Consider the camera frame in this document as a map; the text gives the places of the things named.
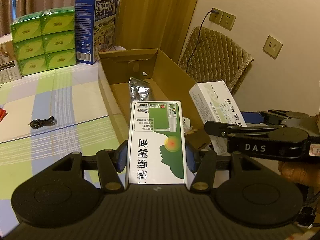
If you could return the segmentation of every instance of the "wall outlet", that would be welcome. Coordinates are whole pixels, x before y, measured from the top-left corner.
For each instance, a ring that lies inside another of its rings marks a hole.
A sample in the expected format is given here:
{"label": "wall outlet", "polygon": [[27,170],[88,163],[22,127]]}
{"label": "wall outlet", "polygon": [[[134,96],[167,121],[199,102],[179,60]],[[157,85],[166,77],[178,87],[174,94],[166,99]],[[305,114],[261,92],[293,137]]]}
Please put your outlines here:
{"label": "wall outlet", "polygon": [[216,8],[212,8],[212,10],[218,11],[219,14],[211,13],[209,20],[210,20],[211,22],[215,23],[215,24],[219,24],[220,21],[221,21],[221,18],[222,18],[223,11],[218,10],[218,9],[216,9]]}
{"label": "wall outlet", "polygon": [[224,12],[220,21],[220,26],[231,31],[235,20],[236,17],[234,15]]}
{"label": "wall outlet", "polygon": [[269,35],[266,43],[263,46],[263,51],[269,54],[274,59],[276,59],[278,57],[278,54],[281,48],[282,48],[282,43]]}

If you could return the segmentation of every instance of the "cardboard box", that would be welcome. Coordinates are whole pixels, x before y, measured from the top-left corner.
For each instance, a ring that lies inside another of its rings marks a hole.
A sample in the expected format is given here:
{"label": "cardboard box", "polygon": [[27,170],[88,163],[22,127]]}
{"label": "cardboard box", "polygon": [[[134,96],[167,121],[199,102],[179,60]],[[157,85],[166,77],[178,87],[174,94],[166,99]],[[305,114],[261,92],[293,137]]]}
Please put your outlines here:
{"label": "cardboard box", "polygon": [[75,29],[75,7],[62,7],[46,10],[41,15],[42,35],[65,32]]}
{"label": "cardboard box", "polygon": [[13,47],[18,61],[44,54],[41,36],[14,43]]}
{"label": "cardboard box", "polygon": [[[156,101],[181,102],[182,116],[189,118],[193,128],[199,130],[200,136],[194,133],[191,140],[188,138],[192,145],[198,147],[210,142],[209,137],[203,134],[203,123],[189,95],[189,90],[196,82],[160,49],[102,52],[99,56],[99,87],[120,143],[129,137],[131,114],[128,82],[131,76],[149,82]],[[185,183],[190,185],[188,169],[187,177]]]}
{"label": "cardboard box", "polygon": [[[224,81],[197,83],[189,93],[203,124],[215,121],[247,126]],[[211,135],[210,139],[218,155],[228,154],[226,139]]]}
{"label": "cardboard box", "polygon": [[134,101],[126,181],[130,184],[184,184],[188,181],[184,145],[179,101]]}
{"label": "cardboard box", "polygon": [[44,53],[75,48],[75,32],[66,31],[42,36]]}
{"label": "cardboard box", "polygon": [[118,0],[76,0],[77,60],[93,64],[113,46]]}
{"label": "cardboard box", "polygon": [[0,84],[21,78],[11,34],[0,37]]}
{"label": "cardboard box", "polygon": [[66,67],[76,64],[76,51],[75,49],[68,49],[57,51],[54,53],[46,54],[48,69]]}
{"label": "cardboard box", "polygon": [[27,58],[18,62],[22,76],[46,71],[47,64],[45,62],[45,55]]}
{"label": "cardboard box", "polygon": [[42,12],[21,16],[10,25],[14,43],[41,36],[40,17]]}

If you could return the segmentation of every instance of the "open cardboard box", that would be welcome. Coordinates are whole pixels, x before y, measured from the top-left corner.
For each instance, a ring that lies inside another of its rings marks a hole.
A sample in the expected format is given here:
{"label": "open cardboard box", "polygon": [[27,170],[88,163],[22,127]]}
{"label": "open cardboard box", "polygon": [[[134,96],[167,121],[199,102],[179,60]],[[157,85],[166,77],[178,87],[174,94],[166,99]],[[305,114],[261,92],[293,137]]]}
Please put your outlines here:
{"label": "open cardboard box", "polygon": [[194,147],[210,142],[189,95],[196,82],[160,49],[100,52],[99,56],[99,87],[119,143],[129,135],[131,76],[149,82],[155,100],[181,101],[182,115],[198,130],[186,138]]}

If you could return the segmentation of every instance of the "red object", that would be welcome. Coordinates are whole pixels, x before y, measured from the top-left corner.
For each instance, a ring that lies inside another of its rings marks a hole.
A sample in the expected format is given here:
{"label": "red object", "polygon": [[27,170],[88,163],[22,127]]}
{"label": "red object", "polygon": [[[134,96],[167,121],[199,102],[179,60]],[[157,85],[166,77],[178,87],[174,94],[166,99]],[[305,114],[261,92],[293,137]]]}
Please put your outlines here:
{"label": "red object", "polygon": [[6,110],[0,108],[0,122],[7,115]]}

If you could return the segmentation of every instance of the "blue milk box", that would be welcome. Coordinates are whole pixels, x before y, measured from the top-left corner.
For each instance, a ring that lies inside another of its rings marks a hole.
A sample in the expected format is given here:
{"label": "blue milk box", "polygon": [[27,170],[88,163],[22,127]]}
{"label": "blue milk box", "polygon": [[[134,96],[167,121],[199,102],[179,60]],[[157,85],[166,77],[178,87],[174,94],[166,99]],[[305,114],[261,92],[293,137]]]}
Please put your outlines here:
{"label": "blue milk box", "polygon": [[113,46],[118,0],[76,0],[77,61],[93,64]]}

